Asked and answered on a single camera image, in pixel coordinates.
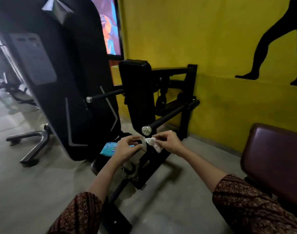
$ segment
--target blue wipes package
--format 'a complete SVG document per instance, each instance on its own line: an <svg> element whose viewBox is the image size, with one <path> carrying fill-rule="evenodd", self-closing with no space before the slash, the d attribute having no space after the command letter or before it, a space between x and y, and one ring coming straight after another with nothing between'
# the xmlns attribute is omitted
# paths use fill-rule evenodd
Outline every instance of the blue wipes package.
<svg viewBox="0 0 297 234"><path fill-rule="evenodd" d="M101 151L101 155L111 157L116 152L117 143L116 142L109 142L106 143L104 148Z"/></svg>

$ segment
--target tiled floor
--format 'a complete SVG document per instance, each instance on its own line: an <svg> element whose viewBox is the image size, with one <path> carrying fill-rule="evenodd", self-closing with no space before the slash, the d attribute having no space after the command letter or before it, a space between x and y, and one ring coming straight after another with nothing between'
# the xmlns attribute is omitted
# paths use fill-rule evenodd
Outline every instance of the tiled floor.
<svg viewBox="0 0 297 234"><path fill-rule="evenodd" d="M73 196L86 190L95 176L88 162L70 160L54 139L39 154L38 165L23 168L19 161L37 139L24 139L10 147L5 138L39 130L45 118L33 106L17 105L5 93L1 96L0 233L45 233ZM122 130L133 132L130 123L124 121ZM191 137L183 143L214 165L244 177L239 157ZM119 170L111 190L122 178ZM133 224L132 233L232 233L212 204L204 183L175 155L155 172L143 191L129 184L116 204Z"/></svg>

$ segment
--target wall silhouette decal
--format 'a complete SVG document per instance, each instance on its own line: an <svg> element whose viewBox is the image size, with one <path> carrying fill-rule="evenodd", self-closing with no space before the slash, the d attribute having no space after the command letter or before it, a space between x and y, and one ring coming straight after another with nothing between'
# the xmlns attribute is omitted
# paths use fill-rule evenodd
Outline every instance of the wall silhouette decal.
<svg viewBox="0 0 297 234"><path fill-rule="evenodd" d="M297 30L297 0L290 0L289 7L283 17L261 37L255 51L251 72L245 75L236 75L235 77L251 80L258 79L260 66L267 56L269 44L293 30ZM291 82L291 85L297 86L297 78Z"/></svg>

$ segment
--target person's left hand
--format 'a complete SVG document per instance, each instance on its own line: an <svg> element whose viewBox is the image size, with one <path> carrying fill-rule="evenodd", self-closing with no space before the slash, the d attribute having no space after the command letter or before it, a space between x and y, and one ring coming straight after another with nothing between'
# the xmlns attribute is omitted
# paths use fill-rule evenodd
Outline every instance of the person's left hand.
<svg viewBox="0 0 297 234"><path fill-rule="evenodd" d="M128 161L133 154L143 147L142 144L138 144L137 142L140 138L140 135L130 135L123 137L120 141L118 141L116 151L112 156L112 158L117 161L118 165L122 165Z"/></svg>

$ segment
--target patterned sleeve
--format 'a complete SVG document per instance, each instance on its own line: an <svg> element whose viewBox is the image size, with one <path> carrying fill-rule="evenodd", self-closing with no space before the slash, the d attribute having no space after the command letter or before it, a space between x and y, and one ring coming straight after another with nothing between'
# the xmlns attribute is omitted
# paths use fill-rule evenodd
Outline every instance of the patterned sleeve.
<svg viewBox="0 0 297 234"><path fill-rule="evenodd" d="M219 182L213 203L235 234L297 233L294 215L235 175Z"/></svg>
<svg viewBox="0 0 297 234"><path fill-rule="evenodd" d="M52 224L47 234L97 233L102 220L103 204L89 192L80 193Z"/></svg>

